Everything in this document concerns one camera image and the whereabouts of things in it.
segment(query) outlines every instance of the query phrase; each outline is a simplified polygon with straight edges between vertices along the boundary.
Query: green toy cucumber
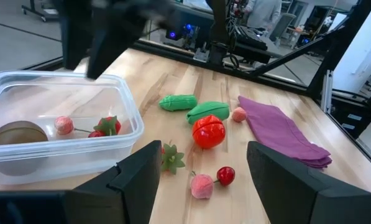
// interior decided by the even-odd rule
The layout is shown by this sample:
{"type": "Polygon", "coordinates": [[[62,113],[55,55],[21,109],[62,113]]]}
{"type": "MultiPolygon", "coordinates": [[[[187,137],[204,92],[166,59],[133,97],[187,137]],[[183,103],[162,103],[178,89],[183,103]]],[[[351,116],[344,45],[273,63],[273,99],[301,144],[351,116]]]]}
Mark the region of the green toy cucumber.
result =
{"type": "Polygon", "coordinates": [[[186,114],[188,123],[193,124],[197,120],[209,116],[215,115],[221,121],[224,121],[229,117],[229,105],[227,103],[209,101],[195,106],[190,112],[186,114]]]}
{"type": "Polygon", "coordinates": [[[194,95],[167,95],[159,102],[159,106],[168,111],[189,110],[198,104],[194,95]]]}

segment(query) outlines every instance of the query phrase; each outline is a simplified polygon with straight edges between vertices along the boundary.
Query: clear plastic container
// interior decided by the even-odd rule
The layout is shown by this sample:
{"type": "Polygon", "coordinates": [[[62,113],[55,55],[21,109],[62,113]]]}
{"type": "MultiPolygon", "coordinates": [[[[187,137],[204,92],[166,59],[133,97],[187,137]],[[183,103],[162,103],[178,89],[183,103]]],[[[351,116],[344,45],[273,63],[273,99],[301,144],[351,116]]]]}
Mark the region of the clear plastic container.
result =
{"type": "Polygon", "coordinates": [[[114,75],[96,81],[84,74],[0,72],[0,127],[31,121],[47,142],[0,146],[0,184],[25,184],[102,172],[131,153],[144,124],[126,82],[114,75]],[[73,131],[57,134],[54,121],[69,116],[76,128],[93,130],[101,118],[117,116],[117,136],[87,138],[73,131]]]}

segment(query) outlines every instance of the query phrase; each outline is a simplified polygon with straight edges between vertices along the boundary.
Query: purple cloth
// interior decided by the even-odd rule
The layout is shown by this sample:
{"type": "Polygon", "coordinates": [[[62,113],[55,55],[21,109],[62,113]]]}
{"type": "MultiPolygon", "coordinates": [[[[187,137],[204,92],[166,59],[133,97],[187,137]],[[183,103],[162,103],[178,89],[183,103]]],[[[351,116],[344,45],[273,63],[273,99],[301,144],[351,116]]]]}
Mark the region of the purple cloth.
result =
{"type": "Polygon", "coordinates": [[[327,167],[332,160],[325,149],[310,143],[279,108],[239,96],[240,107],[247,113],[249,124],[258,142],[314,168],[327,167]]]}

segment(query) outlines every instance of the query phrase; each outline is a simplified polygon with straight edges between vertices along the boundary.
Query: black robot gripper finger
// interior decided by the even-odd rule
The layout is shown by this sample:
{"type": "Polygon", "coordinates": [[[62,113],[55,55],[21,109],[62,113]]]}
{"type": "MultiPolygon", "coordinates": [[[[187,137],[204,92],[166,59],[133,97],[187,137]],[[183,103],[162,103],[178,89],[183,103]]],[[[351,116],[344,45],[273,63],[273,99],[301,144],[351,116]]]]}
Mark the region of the black robot gripper finger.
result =
{"type": "Polygon", "coordinates": [[[75,69],[89,53],[86,76],[96,80],[136,40],[146,22],[175,28],[168,0],[52,0],[60,16],[63,64],[75,69]]]}
{"type": "Polygon", "coordinates": [[[93,39],[89,1],[52,0],[60,15],[63,65],[73,70],[86,55],[93,39]]]}

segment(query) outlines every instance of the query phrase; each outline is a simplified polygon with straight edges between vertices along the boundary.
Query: toy tomato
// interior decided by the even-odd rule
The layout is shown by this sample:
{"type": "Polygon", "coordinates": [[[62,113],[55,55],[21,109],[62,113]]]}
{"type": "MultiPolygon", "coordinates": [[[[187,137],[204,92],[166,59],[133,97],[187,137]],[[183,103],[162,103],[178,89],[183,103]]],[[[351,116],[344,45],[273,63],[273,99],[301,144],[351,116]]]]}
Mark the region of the toy tomato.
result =
{"type": "Polygon", "coordinates": [[[225,127],[214,115],[201,118],[192,127],[195,143],[203,149],[210,149],[222,143],[225,138],[225,127]]]}

